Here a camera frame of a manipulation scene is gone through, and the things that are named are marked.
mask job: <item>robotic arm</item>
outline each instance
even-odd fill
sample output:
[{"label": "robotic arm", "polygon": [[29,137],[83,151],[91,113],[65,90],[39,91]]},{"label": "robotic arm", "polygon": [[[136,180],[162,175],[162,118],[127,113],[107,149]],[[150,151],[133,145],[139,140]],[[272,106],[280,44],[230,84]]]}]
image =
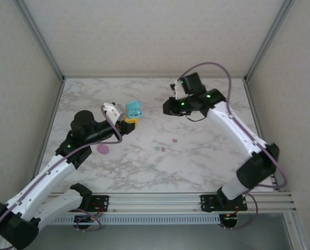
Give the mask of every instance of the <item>robotic arm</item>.
[{"label": "robotic arm", "polygon": [[61,180],[88,158],[91,144],[98,144],[112,135],[121,142],[122,135],[134,130],[135,123],[124,121],[126,113],[120,105],[104,103],[102,112],[106,118],[102,122],[96,122],[88,110],[78,112],[66,139],[47,166],[6,204],[0,203],[0,235],[15,248],[27,247],[39,231],[59,215],[75,208],[88,208],[92,192],[79,183],[58,198],[42,203]]},{"label": "robotic arm", "polygon": [[216,199],[212,204],[208,204],[208,211],[218,210],[218,204],[223,210],[227,210],[230,205],[242,201],[242,194],[274,174],[276,167],[262,148],[276,160],[279,155],[278,146],[268,145],[255,135],[235,115],[227,105],[226,98],[217,89],[206,91],[197,73],[179,79],[171,85],[171,89],[174,90],[175,97],[170,97],[163,104],[164,114],[184,116],[190,115],[193,111],[200,111],[206,118],[224,129],[226,135],[236,143],[240,155],[245,160],[235,177],[217,191]]}]

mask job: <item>gray wall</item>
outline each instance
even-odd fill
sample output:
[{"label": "gray wall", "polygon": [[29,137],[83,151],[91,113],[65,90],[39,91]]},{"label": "gray wall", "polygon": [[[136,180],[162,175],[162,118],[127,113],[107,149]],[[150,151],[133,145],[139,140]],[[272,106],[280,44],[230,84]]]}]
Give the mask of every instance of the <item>gray wall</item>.
[{"label": "gray wall", "polygon": [[[239,215],[239,223],[253,215]],[[26,250],[290,250],[282,215],[260,215],[245,229],[224,231],[218,225],[107,226],[92,233],[73,226],[48,226]]]},{"label": "gray wall", "polygon": [[310,238],[310,0],[297,0],[250,83]]},{"label": "gray wall", "polygon": [[25,2],[65,76],[175,78],[242,77],[283,0]]},{"label": "gray wall", "polygon": [[58,90],[12,1],[0,0],[0,202],[29,182]]}]

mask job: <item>yellow object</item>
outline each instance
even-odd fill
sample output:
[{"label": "yellow object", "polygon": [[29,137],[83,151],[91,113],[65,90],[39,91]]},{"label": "yellow object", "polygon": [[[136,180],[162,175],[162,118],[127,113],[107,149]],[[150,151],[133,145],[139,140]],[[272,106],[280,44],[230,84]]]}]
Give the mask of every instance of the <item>yellow object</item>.
[{"label": "yellow object", "polygon": [[129,119],[129,118],[126,118],[125,122],[126,123],[135,123],[135,127],[136,127],[138,125],[139,119]]}]

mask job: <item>wire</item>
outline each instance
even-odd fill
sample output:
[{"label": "wire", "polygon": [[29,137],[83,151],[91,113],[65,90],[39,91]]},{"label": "wire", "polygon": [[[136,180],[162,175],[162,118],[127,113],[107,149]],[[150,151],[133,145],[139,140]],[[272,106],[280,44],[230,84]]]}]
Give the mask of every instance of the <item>wire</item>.
[{"label": "wire", "polygon": [[[47,174],[49,174],[54,168],[56,168],[59,164],[61,164],[63,161],[65,161],[66,159],[68,159],[70,156],[72,156],[73,154],[77,153],[78,151],[92,146],[92,145],[98,145],[98,144],[118,144],[120,142],[122,142],[122,136],[119,132],[119,130],[115,127],[115,125],[111,122],[111,120],[107,117],[107,115],[104,112],[104,105],[101,106],[101,111],[103,116],[105,117],[105,119],[107,120],[107,122],[111,125],[111,127],[113,128],[113,130],[115,131],[115,134],[118,136],[118,140],[115,142],[94,142],[94,143],[88,143],[86,145],[80,146],[78,148],[76,148],[75,150],[73,150],[72,152],[70,152],[68,155],[66,155],[65,157],[63,157],[61,160],[59,160],[57,163],[53,164],[46,172],[42,173],[42,175],[24,192],[24,194],[16,201],[17,204],[13,204],[8,210],[6,210],[0,217],[0,223],[2,222],[2,220],[18,205],[22,202],[22,200],[25,199],[25,197],[45,178],[45,176]],[[13,246],[11,247],[7,247],[7,248],[0,248],[0,250],[10,250],[12,249]]]},{"label": "wire", "polygon": [[[251,225],[251,224],[257,219],[257,217],[258,217],[258,211],[259,211],[259,209],[258,209],[258,203],[257,203],[257,201],[255,200],[255,198],[253,197],[252,194],[250,194],[250,193],[246,193],[246,194],[252,198],[252,200],[253,200],[253,202],[254,202],[254,204],[255,204],[255,214],[254,214],[254,217],[253,217],[252,220],[250,220],[249,222],[245,223],[244,225],[241,225],[241,226],[239,226],[239,227],[234,227],[234,228],[228,228],[228,229],[230,229],[230,230],[238,230],[238,229],[246,228],[247,226]],[[224,225],[220,225],[220,227],[223,228],[224,230],[227,228],[227,227],[225,227]]]},{"label": "wire", "polygon": [[[282,167],[279,165],[279,163],[272,157],[272,155],[265,149],[263,148],[255,139],[254,137],[245,129],[245,127],[243,125],[241,125],[237,119],[234,117],[231,109],[230,109],[230,97],[231,97],[231,89],[232,89],[232,82],[231,82],[231,76],[230,76],[230,73],[228,72],[228,70],[223,67],[221,64],[218,64],[216,62],[211,62],[211,61],[207,61],[207,62],[202,62],[200,64],[197,64],[197,65],[194,65],[192,68],[189,68],[188,70],[186,70],[184,72],[184,74],[182,74],[178,80],[180,80],[182,77],[184,77],[188,72],[190,72],[191,70],[199,67],[199,66],[202,66],[202,65],[215,65],[219,68],[221,68],[225,74],[227,75],[227,78],[229,80],[229,87],[228,87],[228,97],[227,97],[227,112],[229,115],[232,116],[232,120],[234,121],[234,123],[236,123],[236,125],[246,134],[246,136],[248,138],[250,138],[250,140],[252,142],[254,142],[258,148],[260,148],[266,155],[267,157],[272,161],[272,163],[276,166],[276,168],[279,170],[279,172],[281,173],[282,177],[283,177],[283,184],[282,185],[279,185],[278,187],[279,188],[282,188],[284,186],[287,185],[288,183],[288,179],[287,179],[287,176],[284,172],[284,170],[282,169]],[[266,187],[266,188],[274,188],[273,186],[270,186],[270,185],[263,185],[263,184],[259,184],[258,186],[263,186],[263,187]]]},{"label": "wire", "polygon": [[204,118],[202,118],[202,119],[200,119],[200,120],[192,120],[191,118],[188,118],[187,115],[185,115],[185,116],[186,116],[186,118],[187,118],[188,120],[193,121],[193,122],[202,121],[202,120],[206,119],[206,117],[204,117]]}]

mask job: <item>black bracket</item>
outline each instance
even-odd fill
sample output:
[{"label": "black bracket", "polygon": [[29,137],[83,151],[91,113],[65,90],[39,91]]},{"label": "black bracket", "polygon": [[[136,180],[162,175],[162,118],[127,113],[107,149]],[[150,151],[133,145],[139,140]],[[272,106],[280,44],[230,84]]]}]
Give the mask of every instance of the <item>black bracket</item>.
[{"label": "black bracket", "polygon": [[109,196],[108,195],[92,195],[91,203],[89,208],[87,209],[88,212],[97,212],[101,208],[103,212],[107,212],[109,205]]},{"label": "black bracket", "polygon": [[211,213],[213,211],[247,211],[246,199],[242,195],[228,202],[224,207],[221,206],[216,194],[200,195],[201,210]]}]

